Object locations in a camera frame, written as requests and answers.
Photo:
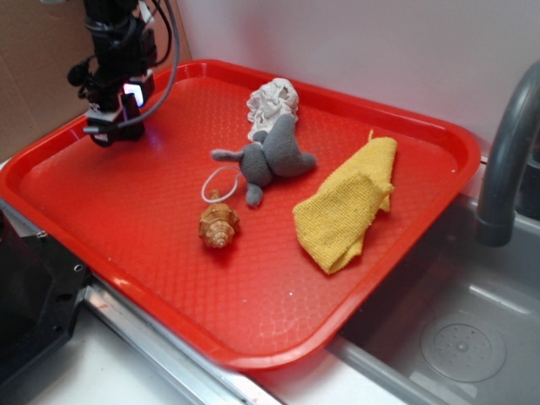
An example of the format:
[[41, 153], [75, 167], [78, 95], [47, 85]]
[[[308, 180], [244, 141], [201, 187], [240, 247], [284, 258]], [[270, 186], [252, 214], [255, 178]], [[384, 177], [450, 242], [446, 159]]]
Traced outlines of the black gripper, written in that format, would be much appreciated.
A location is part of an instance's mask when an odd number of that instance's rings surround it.
[[[94, 109], [85, 113], [84, 133], [98, 146], [110, 147], [120, 140], [117, 124], [122, 121], [122, 113], [118, 110], [117, 97], [123, 84], [132, 77], [145, 75], [157, 60], [154, 30], [142, 24], [122, 27], [89, 24], [87, 28], [94, 43], [94, 54], [73, 66], [67, 81], [78, 88], [78, 97], [86, 99]], [[121, 103], [123, 123], [140, 117], [134, 94], [122, 94]], [[143, 123], [138, 121], [121, 129], [142, 131]]]

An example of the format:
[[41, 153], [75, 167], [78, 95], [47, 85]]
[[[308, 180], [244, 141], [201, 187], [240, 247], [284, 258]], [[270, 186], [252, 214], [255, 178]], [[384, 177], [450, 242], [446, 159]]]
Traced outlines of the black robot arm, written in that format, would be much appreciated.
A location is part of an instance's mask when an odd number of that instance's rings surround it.
[[136, 141], [144, 133], [140, 109], [155, 89], [152, 15], [139, 1], [85, 1], [84, 10], [94, 54], [67, 74], [89, 103], [84, 132], [101, 147]]

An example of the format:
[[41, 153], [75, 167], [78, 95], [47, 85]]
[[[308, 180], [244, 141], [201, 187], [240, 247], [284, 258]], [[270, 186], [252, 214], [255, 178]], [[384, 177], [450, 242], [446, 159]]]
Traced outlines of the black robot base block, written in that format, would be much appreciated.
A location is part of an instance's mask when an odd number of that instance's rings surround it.
[[87, 265], [51, 236], [21, 236], [1, 215], [1, 389], [73, 335]]

